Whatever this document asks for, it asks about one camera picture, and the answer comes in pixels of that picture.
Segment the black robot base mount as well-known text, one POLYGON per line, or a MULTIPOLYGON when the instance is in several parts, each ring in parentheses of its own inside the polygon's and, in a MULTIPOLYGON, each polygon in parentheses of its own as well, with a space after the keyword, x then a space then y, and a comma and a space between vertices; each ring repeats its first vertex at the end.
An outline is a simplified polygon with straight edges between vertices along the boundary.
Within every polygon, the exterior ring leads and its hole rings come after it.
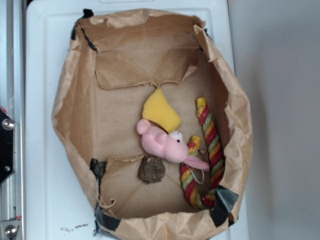
POLYGON ((15 122, 0 108, 0 184, 14 172, 15 122))

